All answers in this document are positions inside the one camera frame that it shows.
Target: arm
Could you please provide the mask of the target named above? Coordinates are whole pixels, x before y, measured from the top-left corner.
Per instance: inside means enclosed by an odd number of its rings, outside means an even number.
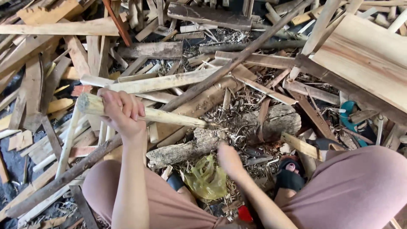
[[[218,160],[228,176],[243,189],[265,228],[297,228],[247,174],[239,155],[233,147],[221,143],[218,149]]]
[[[123,155],[119,185],[113,207],[112,229],[149,228],[149,206],[143,163],[147,151],[144,106],[134,95],[100,89],[110,127],[122,137]]]

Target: leg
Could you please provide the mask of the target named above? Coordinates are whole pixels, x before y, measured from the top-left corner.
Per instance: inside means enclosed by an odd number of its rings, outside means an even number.
[[[282,207],[299,228],[382,229],[407,203],[407,160],[380,146],[342,153]]]
[[[83,194],[91,208],[109,224],[112,222],[114,201],[121,164],[108,160],[95,165],[83,183]],[[226,219],[217,218],[200,209],[177,193],[159,175],[146,168],[150,228],[213,228]]]

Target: wood pile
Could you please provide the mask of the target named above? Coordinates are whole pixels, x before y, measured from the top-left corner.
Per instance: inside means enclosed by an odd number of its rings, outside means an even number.
[[[361,147],[360,139],[397,150],[407,132],[406,1],[267,0],[264,18],[273,26],[253,15],[254,0],[244,0],[239,13],[227,11],[228,0],[2,4],[12,7],[0,11],[0,138],[25,157],[26,184],[0,221],[18,218],[18,228],[82,222],[102,228],[80,185],[84,168],[121,160],[122,142],[99,116],[81,114],[76,105],[81,93],[102,87],[135,94],[148,108],[217,124],[217,130],[192,130],[148,123],[148,166],[171,166],[165,177],[173,166],[185,172],[186,161],[214,152],[221,139],[243,152],[253,178],[264,180],[259,171],[275,173],[275,162],[293,149],[312,174],[309,168],[322,159],[300,134],[309,138],[314,130],[344,144],[333,145],[336,150]],[[297,25],[302,29],[293,32]],[[339,121],[347,100],[359,108],[349,114],[358,123],[353,129]],[[367,126],[374,139],[362,136]],[[46,136],[34,143],[39,132]],[[10,181],[2,155],[0,162],[2,182],[20,185]],[[42,173],[26,181],[33,172]],[[79,217],[38,217],[67,192]],[[241,204],[238,195],[224,202]]]

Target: yellow plastic bag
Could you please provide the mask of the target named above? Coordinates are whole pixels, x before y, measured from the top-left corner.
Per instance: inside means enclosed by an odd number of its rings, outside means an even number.
[[[185,183],[197,196],[207,200],[216,200],[228,193],[226,190],[226,173],[219,166],[216,167],[215,176],[213,173],[213,156],[204,156],[195,167],[191,168],[189,174],[185,173]]]

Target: person's right hand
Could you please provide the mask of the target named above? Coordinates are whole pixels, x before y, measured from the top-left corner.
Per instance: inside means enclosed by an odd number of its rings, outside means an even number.
[[[103,121],[121,135],[123,142],[132,142],[139,133],[145,132],[146,122],[139,119],[146,115],[144,105],[134,95],[101,88],[98,96],[103,99],[107,115],[102,116]]]
[[[219,143],[218,161],[223,170],[233,181],[237,181],[242,175],[247,174],[236,150],[232,146],[228,146],[225,142]]]

